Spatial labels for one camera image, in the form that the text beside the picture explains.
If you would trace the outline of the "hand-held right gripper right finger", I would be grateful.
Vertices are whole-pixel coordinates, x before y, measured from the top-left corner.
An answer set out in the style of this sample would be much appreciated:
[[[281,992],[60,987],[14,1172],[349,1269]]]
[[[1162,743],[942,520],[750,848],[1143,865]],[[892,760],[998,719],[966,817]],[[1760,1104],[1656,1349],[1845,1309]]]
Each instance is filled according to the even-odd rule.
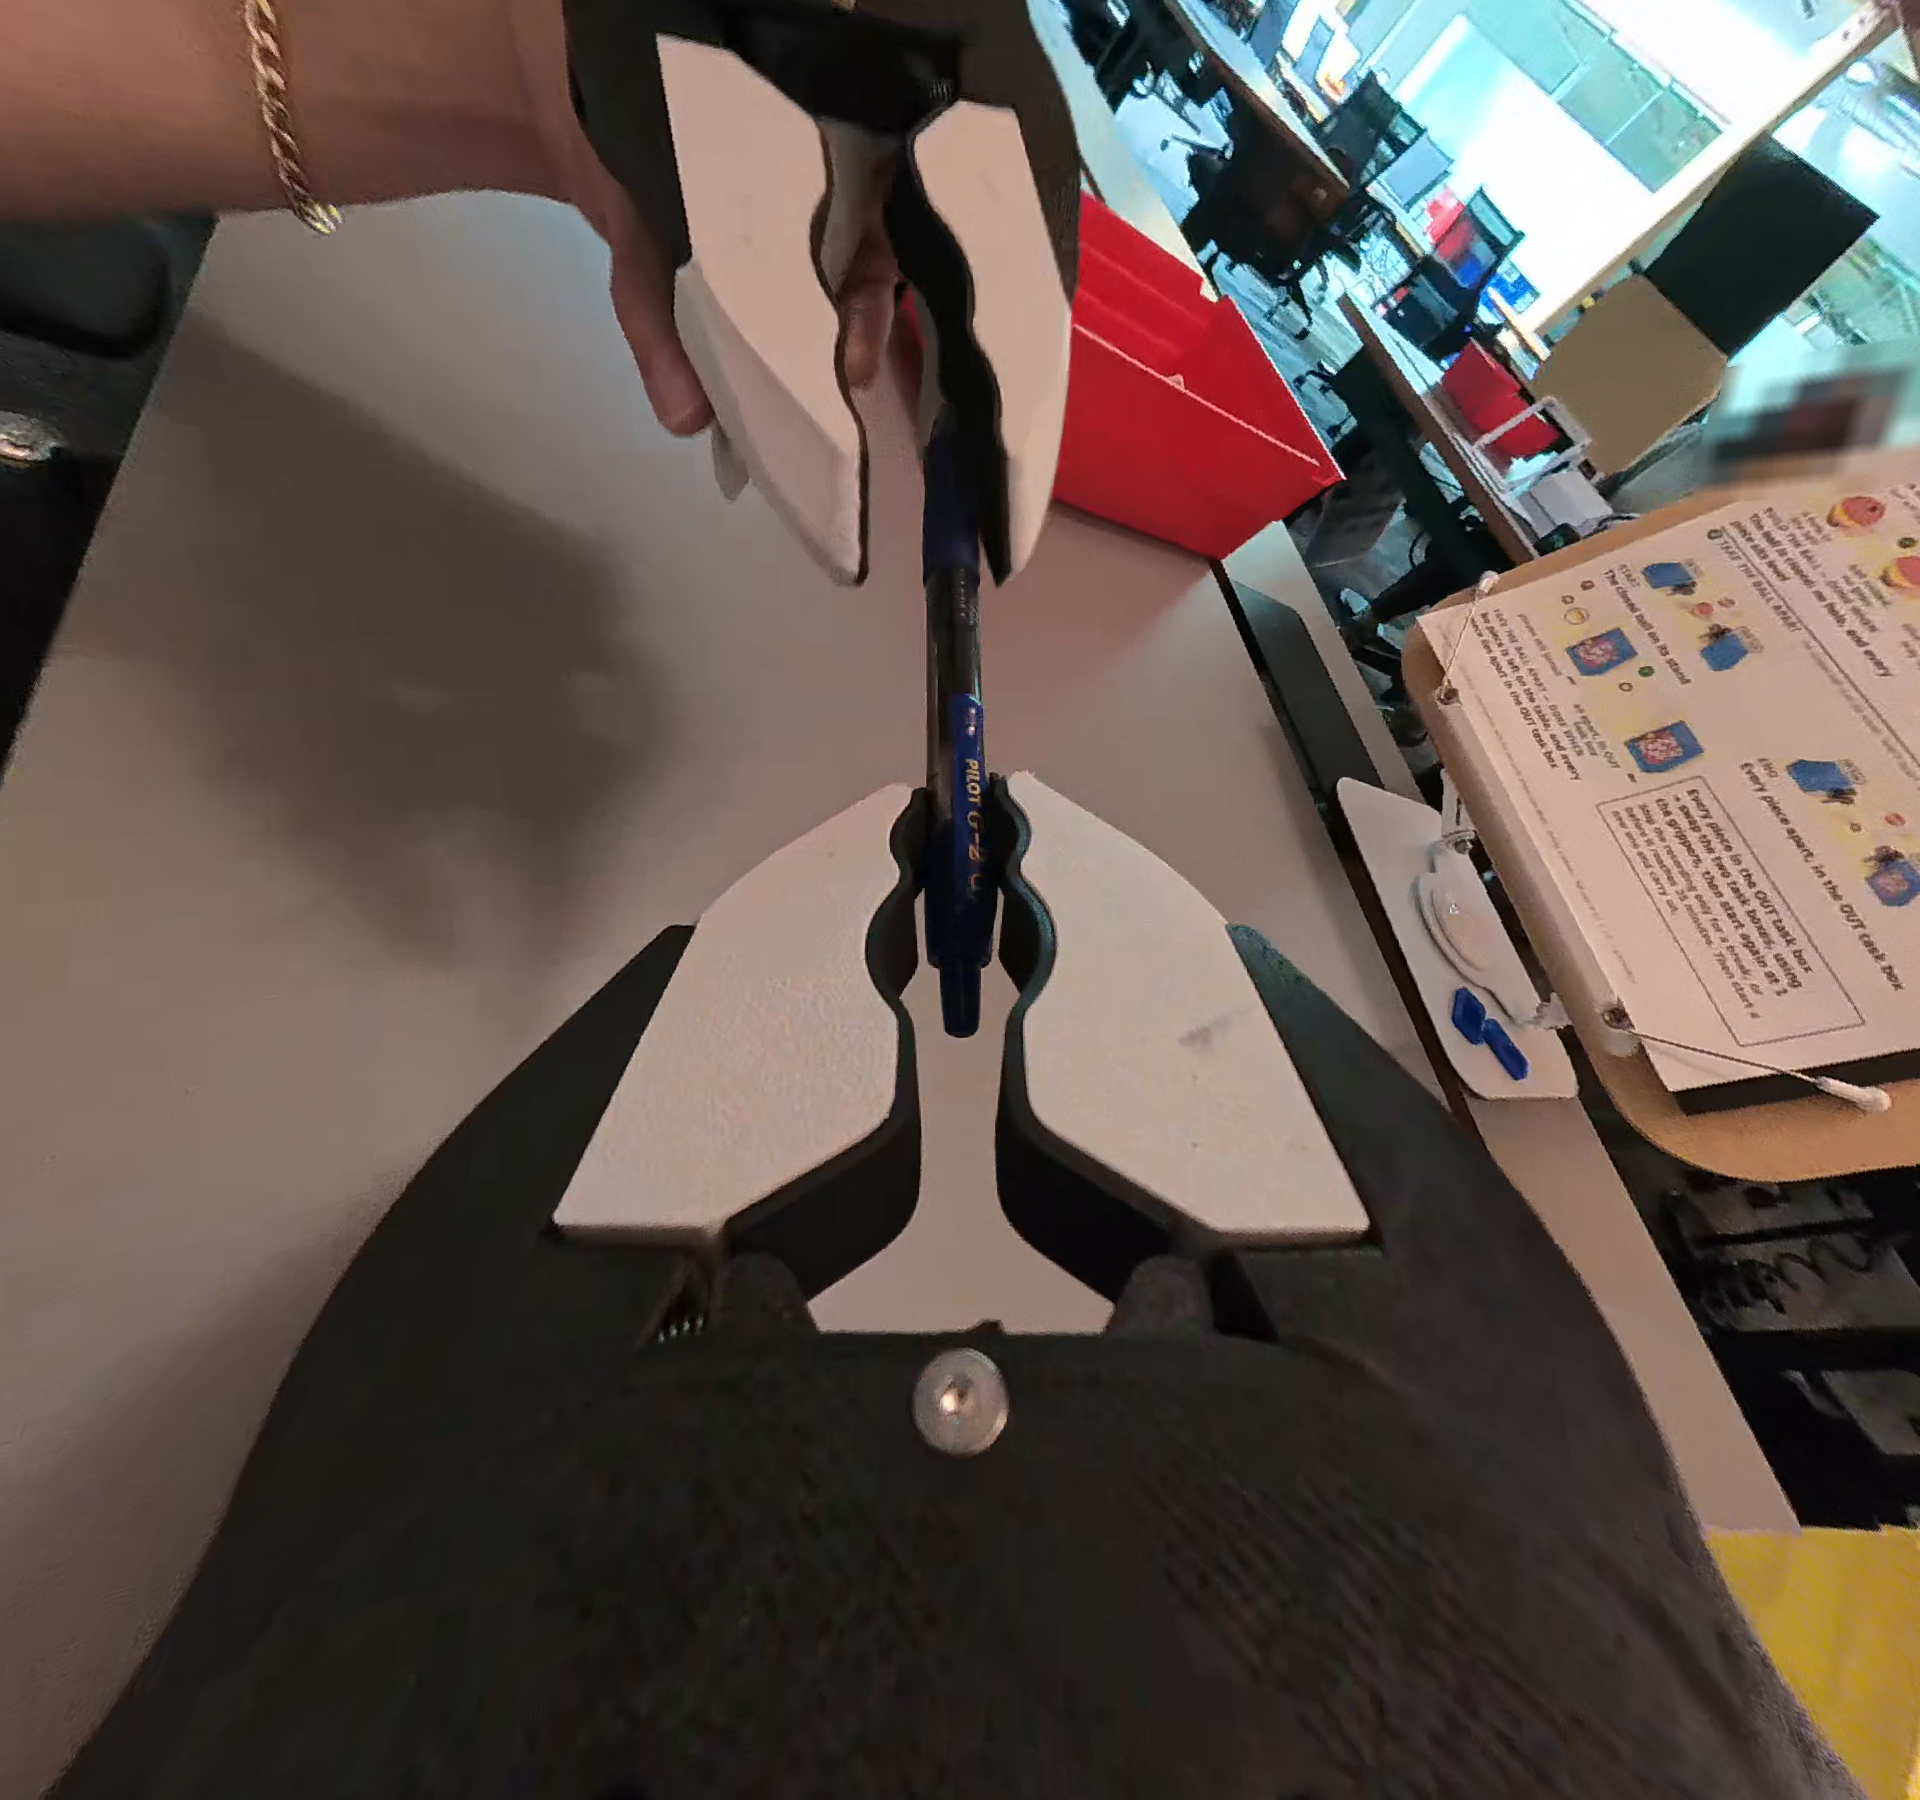
[[[999,781],[999,1210],[1044,1258],[1220,1258],[1370,1228],[1235,930],[1033,774]]]

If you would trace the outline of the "blue ballpoint pen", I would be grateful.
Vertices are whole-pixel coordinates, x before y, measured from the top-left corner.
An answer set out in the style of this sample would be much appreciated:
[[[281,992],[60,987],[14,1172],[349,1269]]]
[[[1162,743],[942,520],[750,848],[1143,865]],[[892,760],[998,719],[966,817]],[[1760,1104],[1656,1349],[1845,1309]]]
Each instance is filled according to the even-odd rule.
[[[942,1029],[977,1034],[995,944],[998,862],[982,685],[982,498],[955,415],[924,444],[922,587],[925,630],[924,948]]]

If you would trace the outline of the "yellow plastic bin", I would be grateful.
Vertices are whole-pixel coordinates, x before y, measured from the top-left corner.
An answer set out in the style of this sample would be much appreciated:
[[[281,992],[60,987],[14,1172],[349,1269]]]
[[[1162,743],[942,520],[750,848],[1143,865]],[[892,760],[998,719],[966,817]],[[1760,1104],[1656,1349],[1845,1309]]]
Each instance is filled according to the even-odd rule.
[[[1706,1542],[1787,1689],[1859,1789],[1914,1799],[1916,1528],[1712,1528]]]

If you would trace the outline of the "instruction sheet board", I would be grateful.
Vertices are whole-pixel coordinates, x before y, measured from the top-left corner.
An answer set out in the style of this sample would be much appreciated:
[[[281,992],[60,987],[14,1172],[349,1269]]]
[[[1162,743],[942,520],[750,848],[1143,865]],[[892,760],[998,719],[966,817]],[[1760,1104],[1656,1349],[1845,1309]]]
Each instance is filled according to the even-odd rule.
[[[1916,451],[1623,520],[1425,612],[1411,705],[1595,1083],[1787,1185],[1918,1165]]]

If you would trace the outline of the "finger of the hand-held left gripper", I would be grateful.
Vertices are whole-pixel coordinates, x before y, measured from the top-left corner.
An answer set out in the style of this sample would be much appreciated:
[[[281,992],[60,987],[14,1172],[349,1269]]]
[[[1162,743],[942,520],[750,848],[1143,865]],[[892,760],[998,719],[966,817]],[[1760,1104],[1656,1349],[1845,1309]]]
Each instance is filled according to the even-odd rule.
[[[1015,112],[950,106],[913,133],[892,246],[922,342],[924,461],[1006,587],[1029,564],[1057,475],[1071,368],[1062,277]]]
[[[674,320],[717,493],[758,496],[838,587],[867,577],[865,439],[841,291],[875,221],[877,134],[817,121],[723,46],[660,37],[688,261]]]

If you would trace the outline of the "black office chair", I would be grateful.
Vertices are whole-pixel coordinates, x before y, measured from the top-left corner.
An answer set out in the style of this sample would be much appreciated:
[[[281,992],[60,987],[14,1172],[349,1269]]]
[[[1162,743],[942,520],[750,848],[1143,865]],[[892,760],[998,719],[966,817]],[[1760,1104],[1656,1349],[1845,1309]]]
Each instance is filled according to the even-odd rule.
[[[1222,263],[1279,281],[1352,198],[1352,179],[1309,143],[1255,129],[1186,157],[1194,196],[1179,231],[1214,283]]]

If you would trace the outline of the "blue clip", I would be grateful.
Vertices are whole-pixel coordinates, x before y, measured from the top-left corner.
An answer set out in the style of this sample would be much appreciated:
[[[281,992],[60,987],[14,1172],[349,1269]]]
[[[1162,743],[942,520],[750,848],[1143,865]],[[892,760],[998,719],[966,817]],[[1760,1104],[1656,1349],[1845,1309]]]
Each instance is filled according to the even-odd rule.
[[[1492,1012],[1475,989],[1455,987],[1452,990],[1447,1019],[1452,1032],[1465,1045],[1481,1048],[1499,1069],[1506,1081],[1524,1085],[1530,1081],[1530,1060],[1516,1042],[1504,1020]]]

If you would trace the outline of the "person's left hand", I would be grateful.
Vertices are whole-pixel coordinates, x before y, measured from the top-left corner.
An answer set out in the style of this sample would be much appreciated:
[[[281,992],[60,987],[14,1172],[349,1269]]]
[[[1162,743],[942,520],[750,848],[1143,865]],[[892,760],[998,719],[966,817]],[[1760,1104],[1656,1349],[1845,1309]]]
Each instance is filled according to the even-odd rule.
[[[569,204],[606,245],[610,298],[633,356],[646,400],[661,428],[691,439],[711,425],[711,405],[682,344],[674,319],[674,267],[642,223],[632,198],[595,157],[572,109],[561,0],[508,0],[508,22],[521,73],[521,104],[537,146],[535,175],[524,191]],[[857,232],[831,297],[839,366],[854,391],[865,391],[888,358],[900,298],[900,263],[884,223],[893,169],[872,164],[856,214]]]

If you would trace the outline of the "person's left forearm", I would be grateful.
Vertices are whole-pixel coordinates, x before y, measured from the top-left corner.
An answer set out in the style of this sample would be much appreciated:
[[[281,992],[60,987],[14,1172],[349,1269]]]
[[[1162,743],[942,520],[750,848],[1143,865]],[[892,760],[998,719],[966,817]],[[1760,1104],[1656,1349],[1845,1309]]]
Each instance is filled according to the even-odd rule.
[[[1,211],[337,211],[525,191],[508,0],[1,0]]]

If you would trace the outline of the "white stand base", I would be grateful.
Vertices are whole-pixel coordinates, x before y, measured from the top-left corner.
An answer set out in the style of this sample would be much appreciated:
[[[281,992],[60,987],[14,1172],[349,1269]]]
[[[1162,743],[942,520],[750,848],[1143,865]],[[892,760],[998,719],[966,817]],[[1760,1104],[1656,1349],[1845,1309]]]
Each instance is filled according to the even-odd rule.
[[[1485,1102],[1574,1101],[1566,1012],[1504,925],[1472,839],[1430,805],[1352,776],[1335,782],[1333,797],[1452,1077]],[[1521,1047],[1530,1081],[1508,1081],[1481,1047],[1454,1032],[1447,1008],[1458,987],[1474,989]]]

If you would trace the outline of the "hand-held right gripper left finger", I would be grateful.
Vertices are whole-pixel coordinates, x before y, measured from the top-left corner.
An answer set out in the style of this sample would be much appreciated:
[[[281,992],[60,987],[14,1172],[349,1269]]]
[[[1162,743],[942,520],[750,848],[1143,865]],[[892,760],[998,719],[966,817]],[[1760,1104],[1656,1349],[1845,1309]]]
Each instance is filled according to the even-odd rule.
[[[563,1189],[569,1239],[741,1245],[917,1110],[922,791],[890,782],[708,903]]]

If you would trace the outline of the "red plastic bin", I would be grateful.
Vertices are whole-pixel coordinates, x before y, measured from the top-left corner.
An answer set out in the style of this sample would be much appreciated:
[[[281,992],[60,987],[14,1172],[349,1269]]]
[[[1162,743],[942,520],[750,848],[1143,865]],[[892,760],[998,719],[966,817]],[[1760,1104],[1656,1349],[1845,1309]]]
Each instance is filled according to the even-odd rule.
[[[1226,560],[1342,485],[1233,301],[1100,198],[1078,207],[1057,507]]]
[[[1530,388],[1501,348],[1478,330],[1440,373],[1436,396],[1496,472],[1563,454],[1571,444],[1552,415],[1534,411]]]

